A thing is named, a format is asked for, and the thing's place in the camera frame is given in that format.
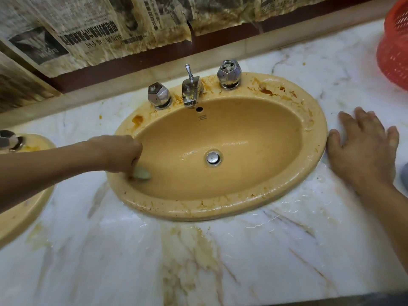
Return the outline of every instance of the marble countertop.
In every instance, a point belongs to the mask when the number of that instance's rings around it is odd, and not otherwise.
[[[400,171],[408,162],[408,96],[377,68],[382,34],[383,21],[374,21],[239,63],[303,87],[329,128],[340,128],[340,110],[374,110],[399,128]],[[113,134],[145,100],[143,89],[12,130],[64,146]],[[254,306],[408,288],[381,227],[326,156],[276,202],[205,222],[150,218],[123,205],[104,172],[76,176],[58,184],[41,216],[0,250],[0,275],[0,305],[7,306]]]

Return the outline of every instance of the hand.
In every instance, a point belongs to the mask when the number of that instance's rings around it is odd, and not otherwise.
[[[98,170],[123,172],[129,176],[143,150],[142,144],[130,135],[102,135],[84,143],[97,152]]]
[[[355,119],[339,113],[346,130],[343,146],[337,130],[330,130],[327,151],[333,172],[361,194],[376,185],[390,185],[395,179],[395,155],[400,135],[395,126],[386,132],[374,112],[361,107],[354,110]]]

